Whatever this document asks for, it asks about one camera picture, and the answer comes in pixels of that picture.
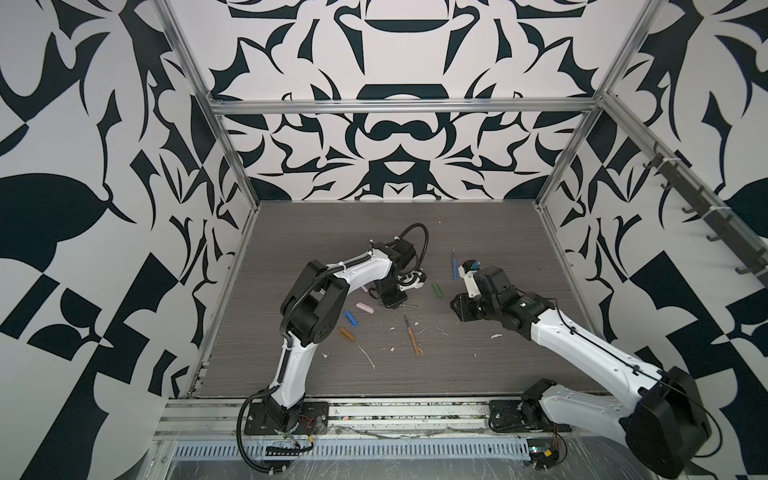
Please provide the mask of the dark green pen cap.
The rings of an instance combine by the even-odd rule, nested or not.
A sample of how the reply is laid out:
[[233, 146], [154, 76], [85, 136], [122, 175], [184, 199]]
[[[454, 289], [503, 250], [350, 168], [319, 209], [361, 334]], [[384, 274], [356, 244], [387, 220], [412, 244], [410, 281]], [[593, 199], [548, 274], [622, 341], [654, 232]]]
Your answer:
[[443, 294], [443, 291], [442, 291], [442, 289], [441, 289], [440, 285], [439, 285], [437, 282], [435, 282], [435, 281], [433, 281], [433, 282], [431, 283], [431, 285], [432, 285], [432, 288], [433, 288], [433, 290], [434, 290], [434, 292], [435, 292], [435, 295], [436, 295], [438, 298], [443, 298], [443, 297], [444, 297], [444, 294]]

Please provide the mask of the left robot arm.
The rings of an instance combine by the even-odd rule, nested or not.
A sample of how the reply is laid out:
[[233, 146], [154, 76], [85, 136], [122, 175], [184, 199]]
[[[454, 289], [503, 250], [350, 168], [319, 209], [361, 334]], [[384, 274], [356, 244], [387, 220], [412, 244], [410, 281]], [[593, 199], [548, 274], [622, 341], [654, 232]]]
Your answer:
[[348, 260], [323, 264], [309, 262], [286, 295], [280, 313], [281, 355], [269, 386], [246, 398], [235, 426], [237, 451], [253, 471], [275, 475], [287, 462], [259, 462], [247, 453], [243, 439], [245, 417], [260, 405], [267, 418], [286, 437], [298, 426], [306, 396], [306, 381], [317, 350], [336, 328], [349, 294], [368, 285], [387, 309], [396, 309], [409, 290], [423, 287], [422, 268], [429, 245], [429, 230], [422, 223], [407, 226], [389, 242], [368, 244], [364, 253]]

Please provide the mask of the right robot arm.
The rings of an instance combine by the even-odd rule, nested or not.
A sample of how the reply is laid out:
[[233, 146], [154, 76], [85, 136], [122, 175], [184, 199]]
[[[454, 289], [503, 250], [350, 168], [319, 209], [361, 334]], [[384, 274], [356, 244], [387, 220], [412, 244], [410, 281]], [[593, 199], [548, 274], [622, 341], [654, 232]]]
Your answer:
[[627, 447], [666, 479], [682, 474], [711, 438], [710, 414], [688, 372], [663, 370], [618, 349], [569, 318], [556, 300], [514, 287], [498, 267], [468, 260], [456, 275], [466, 288], [450, 303], [460, 321], [496, 321], [559, 355], [606, 391], [587, 394], [541, 379], [515, 406], [491, 409], [493, 431], [586, 430]]

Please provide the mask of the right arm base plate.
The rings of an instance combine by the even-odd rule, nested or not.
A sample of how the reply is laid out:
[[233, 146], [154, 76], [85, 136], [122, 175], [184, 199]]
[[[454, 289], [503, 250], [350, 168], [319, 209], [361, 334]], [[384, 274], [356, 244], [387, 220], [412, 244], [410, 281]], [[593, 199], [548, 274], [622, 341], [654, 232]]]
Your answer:
[[524, 400], [493, 400], [489, 403], [488, 427], [496, 433], [554, 433], [571, 432], [566, 424], [552, 422], [533, 402]]

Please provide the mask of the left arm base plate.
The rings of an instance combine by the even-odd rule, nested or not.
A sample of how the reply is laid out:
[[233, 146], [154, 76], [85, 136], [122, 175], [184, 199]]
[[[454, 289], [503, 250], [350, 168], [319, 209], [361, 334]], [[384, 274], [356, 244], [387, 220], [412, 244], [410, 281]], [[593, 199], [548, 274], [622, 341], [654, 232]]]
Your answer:
[[254, 402], [245, 416], [244, 433], [248, 436], [281, 433], [310, 435], [326, 426], [328, 416], [327, 402], [303, 401], [290, 409], [272, 403]]

